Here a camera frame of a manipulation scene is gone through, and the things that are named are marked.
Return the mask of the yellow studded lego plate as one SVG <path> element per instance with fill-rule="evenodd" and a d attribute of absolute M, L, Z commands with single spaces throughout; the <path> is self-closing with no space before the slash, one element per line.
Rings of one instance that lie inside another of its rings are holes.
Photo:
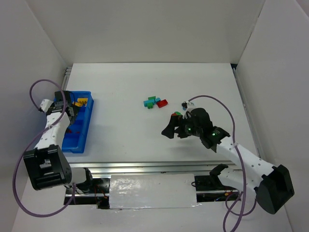
<path fill-rule="evenodd" d="M 74 102 L 73 105 L 77 107 L 86 107 L 86 102 Z"/>

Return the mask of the long yellow lego brick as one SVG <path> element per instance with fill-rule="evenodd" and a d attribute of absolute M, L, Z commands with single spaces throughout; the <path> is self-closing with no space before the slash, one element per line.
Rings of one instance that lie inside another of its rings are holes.
<path fill-rule="evenodd" d="M 86 104 L 88 102 L 88 98 L 78 98 L 77 102 L 80 104 Z"/>

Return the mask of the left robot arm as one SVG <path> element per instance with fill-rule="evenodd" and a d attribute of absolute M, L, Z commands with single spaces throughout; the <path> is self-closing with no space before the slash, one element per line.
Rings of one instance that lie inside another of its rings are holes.
<path fill-rule="evenodd" d="M 60 185 L 75 185 L 87 193 L 92 186 L 92 175 L 87 168 L 71 168 L 62 152 L 62 144 L 68 128 L 73 125 L 80 107 L 72 103 L 71 92 L 58 91 L 55 101 L 44 100 L 41 110 L 47 123 L 39 142 L 33 150 L 23 154 L 23 160 L 35 190 Z"/>

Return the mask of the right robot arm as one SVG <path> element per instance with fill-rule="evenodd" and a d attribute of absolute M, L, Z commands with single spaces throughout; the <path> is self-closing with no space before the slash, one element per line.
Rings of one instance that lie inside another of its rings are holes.
<path fill-rule="evenodd" d="M 234 142 L 228 132 L 213 125 L 203 108 L 189 108 L 185 115 L 172 114 L 161 134 L 170 139 L 174 136 L 198 137 L 207 149 L 223 155 L 244 170 L 246 179 L 243 179 L 242 173 L 220 164 L 211 171 L 211 176 L 224 186 L 246 189 L 255 194 L 257 203 L 272 215 L 295 194 L 290 173 L 285 166 L 266 162 Z"/>

